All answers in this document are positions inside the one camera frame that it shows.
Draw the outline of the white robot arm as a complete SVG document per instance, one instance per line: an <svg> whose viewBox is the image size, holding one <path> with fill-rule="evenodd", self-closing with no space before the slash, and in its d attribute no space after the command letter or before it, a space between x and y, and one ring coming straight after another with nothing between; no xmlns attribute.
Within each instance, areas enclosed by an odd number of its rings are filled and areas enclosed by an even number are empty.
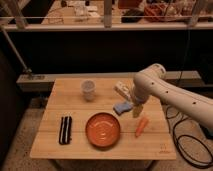
<svg viewBox="0 0 213 171"><path fill-rule="evenodd" d="M144 104L152 95L213 131L213 99L167 83L165 75L164 66L158 63L137 72L133 77L134 100Z"/></svg>

